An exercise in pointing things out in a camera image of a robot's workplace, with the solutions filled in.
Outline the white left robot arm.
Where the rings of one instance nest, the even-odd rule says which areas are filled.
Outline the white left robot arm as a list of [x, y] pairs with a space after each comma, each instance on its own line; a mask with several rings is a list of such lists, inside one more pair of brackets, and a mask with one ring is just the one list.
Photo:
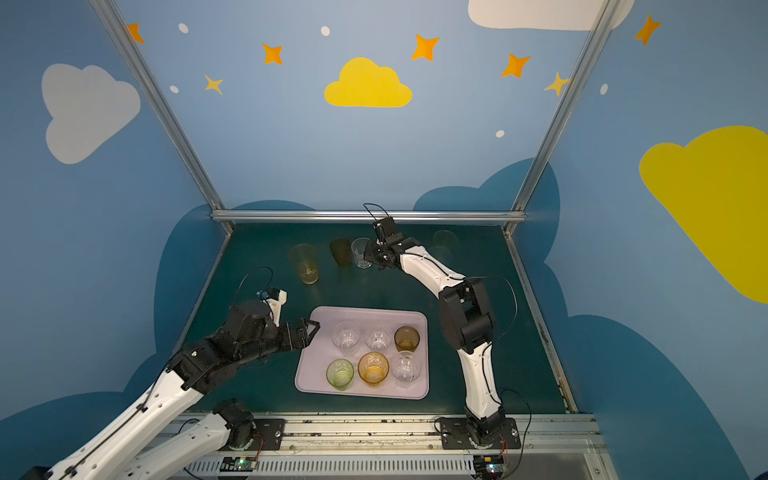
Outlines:
[[274, 353], [308, 347], [320, 329], [302, 319], [279, 320], [280, 303], [247, 301], [229, 308], [212, 334], [185, 345], [139, 398], [85, 445], [53, 466], [35, 466], [27, 479], [114, 479], [125, 474], [167, 478], [195, 459], [222, 447], [245, 450], [261, 439], [254, 417], [234, 400], [149, 452], [143, 449], [188, 407], [244, 365]]

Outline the right green circuit board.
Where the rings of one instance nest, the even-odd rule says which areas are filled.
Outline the right green circuit board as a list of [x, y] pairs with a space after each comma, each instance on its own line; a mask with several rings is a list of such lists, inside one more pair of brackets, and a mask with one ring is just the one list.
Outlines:
[[501, 457], [474, 456], [472, 464], [474, 468], [472, 478], [475, 480], [499, 480], [508, 470]]

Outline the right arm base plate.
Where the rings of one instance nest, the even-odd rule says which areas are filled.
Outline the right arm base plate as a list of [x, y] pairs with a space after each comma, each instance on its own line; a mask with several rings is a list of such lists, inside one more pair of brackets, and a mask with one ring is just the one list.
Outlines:
[[522, 432], [512, 418], [490, 431], [483, 431], [468, 418], [458, 417], [438, 417], [433, 426], [444, 450], [518, 450], [522, 447]]

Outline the clear faceted glass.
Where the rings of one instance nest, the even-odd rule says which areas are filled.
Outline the clear faceted glass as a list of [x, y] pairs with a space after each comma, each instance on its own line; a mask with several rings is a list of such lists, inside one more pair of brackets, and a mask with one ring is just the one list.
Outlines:
[[413, 352], [401, 351], [390, 363], [390, 375], [397, 385], [408, 388], [416, 383], [421, 375], [421, 363]]
[[365, 252], [368, 247], [370, 239], [367, 237], [360, 237], [355, 239], [351, 243], [351, 251], [353, 254], [353, 261], [359, 269], [367, 269], [372, 266], [372, 263], [365, 257]]
[[360, 339], [360, 328], [352, 322], [341, 322], [332, 332], [332, 343], [344, 356], [351, 356], [357, 352]]
[[366, 330], [365, 345], [371, 351], [384, 352], [393, 344], [394, 333], [387, 325], [378, 324]]

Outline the aluminium corner post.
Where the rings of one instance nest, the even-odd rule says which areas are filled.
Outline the aluminium corner post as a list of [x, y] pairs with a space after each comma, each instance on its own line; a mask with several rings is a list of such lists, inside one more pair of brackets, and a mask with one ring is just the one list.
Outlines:
[[117, 4], [114, 1], [104, 0], [91, 0], [90, 4], [141, 87], [212, 212], [224, 210], [225, 206], [220, 195], [141, 53], [138, 43], [133, 39]]
[[504, 225], [504, 234], [508, 239], [512, 237], [515, 227], [525, 220], [527, 206], [613, 30], [613, 22], [619, 17], [619, 10], [624, 4], [625, 1], [619, 0], [604, 1], [598, 11], [596, 21], [571, 72], [571, 81], [566, 85], [565, 92], [558, 101], [542, 143], [511, 207], [514, 218]]

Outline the tall yellow plastic cup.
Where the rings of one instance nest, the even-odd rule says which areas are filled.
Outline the tall yellow plastic cup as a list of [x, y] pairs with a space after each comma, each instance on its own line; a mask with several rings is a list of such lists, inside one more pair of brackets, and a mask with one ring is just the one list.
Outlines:
[[319, 279], [319, 267], [315, 248], [310, 244], [294, 246], [289, 256], [300, 280], [305, 285], [312, 285]]

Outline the small green cup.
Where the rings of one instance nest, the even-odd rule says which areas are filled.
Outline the small green cup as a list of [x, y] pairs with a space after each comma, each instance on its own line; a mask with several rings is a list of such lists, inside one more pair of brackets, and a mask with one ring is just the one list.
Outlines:
[[353, 364], [344, 358], [335, 359], [329, 363], [325, 372], [326, 381], [336, 390], [348, 389], [355, 378]]

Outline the lilac plastic tray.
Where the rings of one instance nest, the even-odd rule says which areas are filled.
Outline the lilac plastic tray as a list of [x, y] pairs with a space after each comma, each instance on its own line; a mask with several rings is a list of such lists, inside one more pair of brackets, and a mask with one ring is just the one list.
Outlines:
[[[362, 397], [379, 397], [389, 399], [421, 400], [429, 392], [429, 354], [428, 354], [428, 328], [426, 317], [419, 312], [397, 310], [375, 310], [347, 307], [322, 306], [311, 313], [311, 319], [320, 324], [317, 335], [309, 347], [305, 348], [300, 356], [295, 376], [295, 386], [303, 393], [347, 395]], [[357, 352], [351, 356], [344, 356], [332, 343], [334, 327], [341, 322], [352, 322], [361, 331], [360, 346]], [[393, 333], [404, 325], [412, 326], [420, 334], [420, 344], [414, 355], [421, 363], [421, 375], [416, 383], [408, 388], [397, 385], [389, 374], [387, 378], [377, 386], [366, 384], [358, 374], [358, 361], [368, 352], [365, 345], [366, 330], [374, 325], [383, 324], [391, 328]], [[399, 351], [393, 341], [392, 346], [384, 352], [389, 365]], [[339, 391], [331, 387], [326, 381], [326, 368], [335, 359], [349, 360], [355, 370], [355, 378], [351, 386]]]

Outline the aluminium right corner post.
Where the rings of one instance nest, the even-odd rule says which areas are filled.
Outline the aluminium right corner post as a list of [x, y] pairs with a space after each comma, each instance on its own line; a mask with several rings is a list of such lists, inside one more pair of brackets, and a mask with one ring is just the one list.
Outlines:
[[504, 234], [508, 239], [512, 237], [515, 227], [525, 220], [527, 206], [613, 30], [613, 22], [619, 17], [619, 10], [624, 4], [625, 1], [619, 0], [604, 1], [598, 11], [596, 21], [571, 72], [571, 81], [566, 85], [565, 92], [558, 101], [542, 143], [511, 207], [514, 218], [504, 225]]

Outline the left green circuit board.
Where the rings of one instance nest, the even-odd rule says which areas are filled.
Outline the left green circuit board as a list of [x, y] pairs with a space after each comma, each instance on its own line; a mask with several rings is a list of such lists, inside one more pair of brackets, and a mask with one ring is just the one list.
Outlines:
[[220, 473], [249, 473], [257, 469], [259, 462], [254, 457], [224, 457]]

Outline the brown amber short cup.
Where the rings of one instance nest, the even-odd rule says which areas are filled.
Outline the brown amber short cup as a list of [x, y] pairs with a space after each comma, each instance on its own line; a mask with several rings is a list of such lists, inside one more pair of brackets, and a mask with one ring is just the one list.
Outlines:
[[415, 352], [420, 344], [420, 334], [412, 326], [399, 327], [394, 334], [394, 343], [399, 352]]

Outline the green circuit board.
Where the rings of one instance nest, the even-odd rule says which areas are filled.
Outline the green circuit board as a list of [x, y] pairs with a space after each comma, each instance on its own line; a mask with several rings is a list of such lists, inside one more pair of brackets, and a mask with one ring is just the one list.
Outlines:
[[472, 464], [474, 468], [472, 478], [475, 480], [499, 480], [508, 470], [501, 457], [474, 456]]
[[249, 473], [257, 469], [259, 462], [254, 457], [224, 457], [220, 473]]

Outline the yellow short cup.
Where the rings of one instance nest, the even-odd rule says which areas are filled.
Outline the yellow short cup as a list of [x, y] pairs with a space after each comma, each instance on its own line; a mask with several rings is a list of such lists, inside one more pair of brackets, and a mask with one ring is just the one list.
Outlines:
[[365, 353], [358, 361], [358, 374], [360, 378], [371, 386], [381, 384], [387, 378], [389, 371], [389, 361], [380, 352], [371, 351]]

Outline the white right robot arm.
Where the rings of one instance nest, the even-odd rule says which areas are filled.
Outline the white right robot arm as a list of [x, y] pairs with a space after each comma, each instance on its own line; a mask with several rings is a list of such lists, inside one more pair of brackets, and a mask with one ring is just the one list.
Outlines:
[[489, 444], [506, 416], [492, 366], [496, 319], [483, 280], [449, 269], [420, 242], [405, 237], [390, 216], [372, 226], [376, 239], [366, 247], [365, 260], [412, 276], [437, 298], [441, 330], [461, 364], [469, 433], [476, 444]]

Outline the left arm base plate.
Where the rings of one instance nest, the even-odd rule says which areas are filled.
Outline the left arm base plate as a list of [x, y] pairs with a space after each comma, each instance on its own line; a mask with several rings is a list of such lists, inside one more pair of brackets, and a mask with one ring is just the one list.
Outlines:
[[280, 449], [286, 420], [283, 418], [256, 418], [255, 420], [226, 423], [222, 451], [277, 451]]

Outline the aluminium back frame rail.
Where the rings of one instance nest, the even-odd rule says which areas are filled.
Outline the aluminium back frame rail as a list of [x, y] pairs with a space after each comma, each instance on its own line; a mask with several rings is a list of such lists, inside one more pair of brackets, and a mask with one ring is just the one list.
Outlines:
[[298, 210], [214, 210], [211, 217], [218, 222], [232, 223], [368, 223], [374, 219], [391, 216], [400, 223], [435, 224], [485, 224], [522, 223], [523, 212], [429, 212], [392, 211], [389, 213], [368, 213], [362, 211], [298, 211]]

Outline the aluminium front rail base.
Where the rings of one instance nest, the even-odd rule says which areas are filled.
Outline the aluminium front rail base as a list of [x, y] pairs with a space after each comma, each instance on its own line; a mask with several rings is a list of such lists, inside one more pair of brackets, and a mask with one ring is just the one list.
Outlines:
[[[259, 414], [286, 420], [277, 451], [209, 452], [167, 478], [137, 479], [473, 479], [473, 457], [501, 457], [502, 479], [615, 479], [618, 473], [590, 415], [512, 415], [518, 450], [444, 450], [432, 414]], [[184, 414], [145, 452], [203, 417]], [[224, 457], [254, 457], [249, 473], [220, 473]]]

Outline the aluminium left corner post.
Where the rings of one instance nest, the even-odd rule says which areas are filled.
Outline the aluminium left corner post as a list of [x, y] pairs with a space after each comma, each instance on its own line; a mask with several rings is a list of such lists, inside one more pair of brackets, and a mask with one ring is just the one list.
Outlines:
[[117, 4], [114, 1], [104, 0], [91, 0], [90, 4], [141, 87], [212, 212], [224, 210], [225, 206], [220, 195], [141, 53], [138, 43], [133, 39]]

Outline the tall pale blue cup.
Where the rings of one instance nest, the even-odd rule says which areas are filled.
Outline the tall pale blue cup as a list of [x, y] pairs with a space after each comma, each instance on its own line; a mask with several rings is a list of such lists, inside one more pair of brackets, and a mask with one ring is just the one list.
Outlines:
[[434, 259], [445, 266], [451, 266], [453, 263], [453, 254], [447, 247], [432, 246], [428, 249], [428, 252]]

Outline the dark olive cup back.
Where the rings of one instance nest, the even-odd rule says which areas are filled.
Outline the dark olive cup back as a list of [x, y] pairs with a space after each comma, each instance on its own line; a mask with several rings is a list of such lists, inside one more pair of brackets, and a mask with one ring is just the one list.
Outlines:
[[353, 253], [351, 242], [347, 238], [339, 237], [334, 239], [330, 245], [331, 254], [339, 267], [349, 267], [353, 263]]

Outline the green tinted cup back right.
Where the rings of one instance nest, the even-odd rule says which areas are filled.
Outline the green tinted cup back right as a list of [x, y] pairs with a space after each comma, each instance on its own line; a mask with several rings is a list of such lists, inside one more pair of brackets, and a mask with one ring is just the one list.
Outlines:
[[457, 235], [446, 229], [441, 229], [433, 234], [433, 244], [447, 250], [454, 250], [458, 245]]

